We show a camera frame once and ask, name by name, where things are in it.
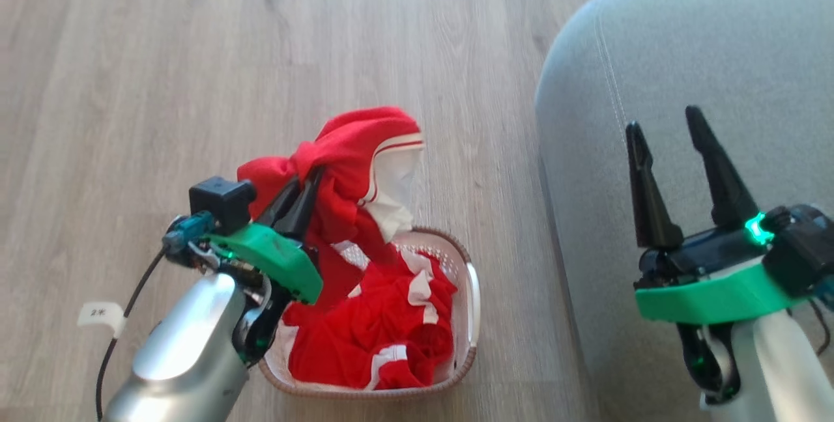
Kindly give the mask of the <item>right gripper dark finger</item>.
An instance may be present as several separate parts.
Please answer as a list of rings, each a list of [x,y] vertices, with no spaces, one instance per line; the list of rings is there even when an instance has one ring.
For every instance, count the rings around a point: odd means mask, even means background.
[[[625,140],[637,245],[643,249],[677,249],[684,242],[682,230],[670,219],[653,173],[652,152],[637,121],[625,127]]]
[[[718,141],[697,105],[685,109],[692,144],[700,153],[711,193],[713,223],[722,229],[740,229],[760,213],[759,206],[741,179],[726,150]]]

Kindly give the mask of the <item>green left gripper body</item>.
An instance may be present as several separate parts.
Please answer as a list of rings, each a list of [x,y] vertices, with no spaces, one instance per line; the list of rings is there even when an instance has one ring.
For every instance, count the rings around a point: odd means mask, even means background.
[[[233,342],[245,365],[255,365],[273,345],[280,318],[292,302],[314,304],[324,280],[316,256],[295,239],[263,224],[250,223],[229,236],[211,234],[210,246],[223,260],[250,265],[260,276],[263,298],[242,315]]]

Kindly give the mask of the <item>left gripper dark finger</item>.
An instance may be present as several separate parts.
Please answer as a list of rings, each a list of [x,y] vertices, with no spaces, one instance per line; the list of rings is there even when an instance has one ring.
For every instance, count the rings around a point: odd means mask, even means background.
[[[292,176],[257,218],[257,223],[271,229],[300,229],[303,220],[304,186]]]
[[[305,241],[307,231],[315,213],[317,193],[325,169],[311,169],[300,184],[300,191],[280,218],[280,233],[296,241]]]

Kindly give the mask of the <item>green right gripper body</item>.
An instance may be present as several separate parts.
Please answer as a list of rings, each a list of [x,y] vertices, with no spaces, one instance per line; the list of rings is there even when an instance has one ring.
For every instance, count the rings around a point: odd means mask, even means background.
[[[809,220],[808,212],[760,212],[741,227],[717,227],[684,238],[667,212],[637,212],[643,247],[635,300],[645,319],[675,324],[684,363],[707,404],[741,392],[735,324],[788,311],[810,297],[790,294],[762,264],[777,231]]]

